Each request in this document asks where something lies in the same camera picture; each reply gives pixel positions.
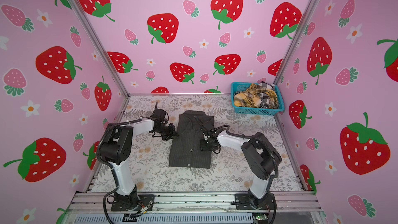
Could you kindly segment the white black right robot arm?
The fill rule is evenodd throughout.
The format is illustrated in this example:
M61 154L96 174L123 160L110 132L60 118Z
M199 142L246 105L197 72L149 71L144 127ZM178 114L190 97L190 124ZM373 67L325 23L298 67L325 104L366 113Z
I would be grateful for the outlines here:
M221 147L241 150L254 174L252 186L248 191L248 205L254 209L266 206L273 198L271 185L279 176L281 155L260 132L252 136L235 134L226 129L203 130L202 151L220 152Z

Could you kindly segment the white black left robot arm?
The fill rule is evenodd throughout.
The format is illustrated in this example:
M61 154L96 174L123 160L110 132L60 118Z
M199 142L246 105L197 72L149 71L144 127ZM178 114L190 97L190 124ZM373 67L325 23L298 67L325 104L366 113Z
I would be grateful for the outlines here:
M154 138L164 141L179 137L175 126L154 117L140 117L122 123L111 123L102 136L96 157L97 161L108 166L115 181L114 203L133 210L140 204L137 186L133 182L128 159L133 140L141 134L151 133Z

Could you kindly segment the dark grey pinstriped shirt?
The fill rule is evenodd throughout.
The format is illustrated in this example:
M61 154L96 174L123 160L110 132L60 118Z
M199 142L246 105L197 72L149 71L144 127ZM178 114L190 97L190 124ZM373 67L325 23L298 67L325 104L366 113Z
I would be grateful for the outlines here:
M215 123L214 116L206 115L201 111L185 111L179 115L177 126L179 137L172 141L169 155L170 167L210 168L211 152L201 150L200 140L204 138L204 134L198 121L209 124L210 129Z

